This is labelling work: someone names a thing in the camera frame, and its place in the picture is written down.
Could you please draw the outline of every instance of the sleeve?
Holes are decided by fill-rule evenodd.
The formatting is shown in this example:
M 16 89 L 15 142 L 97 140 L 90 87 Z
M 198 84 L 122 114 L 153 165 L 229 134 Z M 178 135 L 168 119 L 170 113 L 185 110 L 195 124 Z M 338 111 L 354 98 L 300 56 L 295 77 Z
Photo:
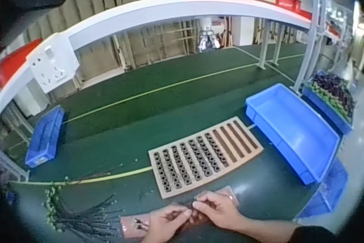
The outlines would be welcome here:
M 337 242 L 336 236 L 329 230 L 319 226 L 298 227 L 289 240 L 289 243 L 332 243 Z

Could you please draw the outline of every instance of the power socket panel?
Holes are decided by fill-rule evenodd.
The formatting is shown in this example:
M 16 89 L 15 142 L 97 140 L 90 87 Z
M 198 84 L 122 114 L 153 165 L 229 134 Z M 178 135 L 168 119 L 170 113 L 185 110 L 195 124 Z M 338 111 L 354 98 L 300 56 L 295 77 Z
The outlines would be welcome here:
M 38 45 L 28 54 L 27 62 L 44 93 L 71 80 L 80 66 L 63 33 L 55 33 Z

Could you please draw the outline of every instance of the blue plastic bin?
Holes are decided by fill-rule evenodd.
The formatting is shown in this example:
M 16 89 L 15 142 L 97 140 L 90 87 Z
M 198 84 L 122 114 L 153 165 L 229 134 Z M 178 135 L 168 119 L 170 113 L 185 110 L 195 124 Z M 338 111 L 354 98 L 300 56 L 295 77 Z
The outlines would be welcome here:
M 63 117 L 64 110 L 56 106 L 38 121 L 29 144 L 26 165 L 34 168 L 55 158 Z
M 320 96 L 318 96 L 310 87 L 304 86 L 302 93 L 318 108 L 320 108 L 344 135 L 353 129 L 353 126 L 348 123 L 346 119 L 344 119 L 328 103 L 321 99 Z
M 304 184 L 321 182 L 340 138 L 306 102 L 282 84 L 246 99 L 246 115 L 263 131 Z
M 310 217 L 332 212 L 340 200 L 347 182 L 348 173 L 340 160 L 335 158 L 324 181 L 297 217 Z

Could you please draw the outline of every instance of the hand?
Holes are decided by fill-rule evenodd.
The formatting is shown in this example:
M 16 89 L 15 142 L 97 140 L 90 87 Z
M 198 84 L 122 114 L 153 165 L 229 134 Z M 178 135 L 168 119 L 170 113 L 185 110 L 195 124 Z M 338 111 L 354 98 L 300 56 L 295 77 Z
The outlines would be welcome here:
M 192 211 L 185 206 L 169 205 L 153 211 L 149 229 L 143 243 L 167 242 L 191 216 Z
M 230 197 L 213 192 L 203 192 L 193 202 L 194 209 L 205 214 L 220 228 L 238 231 L 248 221 L 233 204 Z

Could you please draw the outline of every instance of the green workbench surface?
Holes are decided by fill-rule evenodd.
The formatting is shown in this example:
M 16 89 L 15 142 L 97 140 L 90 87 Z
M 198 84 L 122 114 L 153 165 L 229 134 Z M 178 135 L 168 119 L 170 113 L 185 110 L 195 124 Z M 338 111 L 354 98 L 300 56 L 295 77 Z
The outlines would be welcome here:
M 243 49 L 259 56 L 260 46 Z M 281 56 L 299 55 L 304 50 L 305 45 L 282 45 Z M 272 55 L 271 46 L 268 54 Z M 277 69 L 295 79 L 302 59 L 303 56 L 282 59 Z M 234 48 L 200 53 L 128 72 L 65 98 L 60 104 L 71 120 L 63 125 L 56 159 L 33 169 L 30 181 L 63 181 L 65 176 L 79 178 L 90 170 L 104 171 L 121 163 L 123 166 L 113 174 L 138 170 L 150 166 L 147 151 L 155 147 L 234 116 L 251 125 L 245 116 L 248 96 L 276 83 L 292 85 L 269 66 L 262 70 L 254 63 L 257 63 L 255 58 Z M 264 151 L 241 168 L 191 192 L 162 200 L 152 171 L 146 171 L 104 182 L 68 186 L 63 191 L 64 199 L 71 208 L 79 210 L 115 192 L 116 208 L 125 210 L 121 215 L 134 215 L 173 201 L 192 200 L 203 190 L 230 185 L 240 202 L 240 211 L 246 216 L 290 220 L 306 204 L 317 185 L 304 186 L 262 132 L 257 127 L 251 131 Z M 19 194 L 19 215 L 39 241 L 79 242 L 71 234 L 53 232 L 46 224 L 45 209 L 40 205 L 45 199 L 45 186 L 14 184 L 14 187 Z M 202 225 L 177 239 L 244 242 L 244 238 Z

